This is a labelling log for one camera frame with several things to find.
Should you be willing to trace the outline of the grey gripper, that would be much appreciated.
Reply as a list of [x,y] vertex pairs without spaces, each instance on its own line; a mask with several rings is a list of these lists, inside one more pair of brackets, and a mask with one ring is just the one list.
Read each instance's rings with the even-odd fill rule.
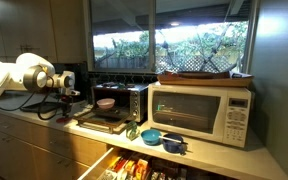
[[61,103],[65,107],[70,108],[74,103],[74,97],[79,96],[80,92],[72,88],[60,88],[59,95]]

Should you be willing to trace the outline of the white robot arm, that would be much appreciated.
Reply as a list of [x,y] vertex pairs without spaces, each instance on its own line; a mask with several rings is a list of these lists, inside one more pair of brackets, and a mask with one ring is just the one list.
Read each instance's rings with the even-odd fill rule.
[[35,92],[45,87],[60,88],[62,94],[76,96],[80,92],[74,85],[72,71],[57,74],[52,63],[33,53],[19,55],[15,63],[0,61],[0,96],[5,90]]

